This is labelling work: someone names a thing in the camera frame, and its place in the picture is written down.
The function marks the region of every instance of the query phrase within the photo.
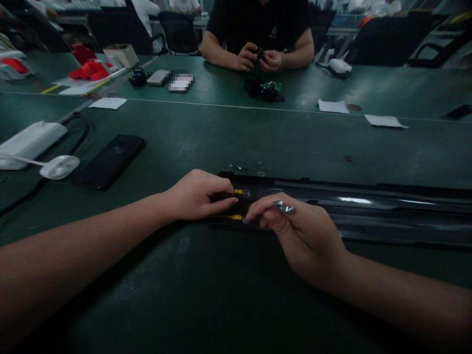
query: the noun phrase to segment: white power strip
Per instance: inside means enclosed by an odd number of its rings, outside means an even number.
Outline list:
[[[34,160],[65,133],[67,128],[62,124],[37,122],[1,144],[0,153]],[[26,166],[23,161],[0,158],[0,170],[20,170]]]

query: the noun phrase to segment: green table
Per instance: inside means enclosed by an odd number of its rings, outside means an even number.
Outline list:
[[[106,59],[103,54],[99,59]],[[0,81],[0,91],[41,93],[54,86],[52,82],[67,77],[67,74],[80,67],[77,60],[70,53],[51,53],[32,51],[27,53],[27,62],[36,69],[37,74],[24,80]],[[138,56],[141,64],[153,59],[153,56]],[[67,87],[57,88],[49,93],[59,93]]]
[[[288,111],[319,112],[318,99],[345,100],[359,105],[360,112],[399,118],[438,119],[472,102],[472,70],[431,70],[403,67],[355,66],[346,80],[330,77],[310,65],[305,69],[266,74],[234,73],[208,64],[202,57],[162,56],[146,70],[186,70],[195,76],[187,94],[169,93],[167,86],[133,88],[120,86],[119,97],[174,101],[192,104],[257,107]],[[250,98],[244,80],[259,75],[282,83],[285,103],[267,103]]]

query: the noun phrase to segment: red object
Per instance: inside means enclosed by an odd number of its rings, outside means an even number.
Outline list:
[[[92,80],[98,81],[108,76],[108,71],[103,67],[102,63],[93,59],[89,59],[81,68],[71,71],[69,77],[74,80]]]
[[[26,69],[26,67],[23,64],[21,64],[21,62],[18,59],[3,58],[1,60],[1,62],[3,64],[10,65],[13,69],[18,71],[20,74],[27,74],[28,73],[28,69]]]
[[[84,65],[89,59],[97,58],[95,53],[83,44],[75,44],[72,48],[74,49],[72,55],[77,59],[80,65]]]

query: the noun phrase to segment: cardboard box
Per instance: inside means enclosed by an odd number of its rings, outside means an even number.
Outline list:
[[[103,49],[106,56],[117,57],[121,65],[132,68],[139,63],[131,44],[112,44]]]

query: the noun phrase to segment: hand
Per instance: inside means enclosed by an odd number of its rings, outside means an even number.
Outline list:
[[[221,213],[236,204],[237,198],[210,202],[213,193],[233,194],[234,191],[229,179],[201,170],[192,170],[163,195],[173,220],[197,220]]]
[[[266,72],[278,71],[282,66],[284,55],[278,51],[265,51],[264,60],[259,59],[261,69]]]
[[[268,210],[275,201],[295,207],[294,215]],[[270,227],[279,238],[290,267],[307,283],[325,288],[346,264],[349,253],[326,210],[277,193],[253,203],[246,220],[262,215],[261,227]]]
[[[254,62],[257,60],[257,55],[255,54],[256,51],[257,45],[247,42],[236,57],[233,64],[233,70],[250,72],[254,69]]]

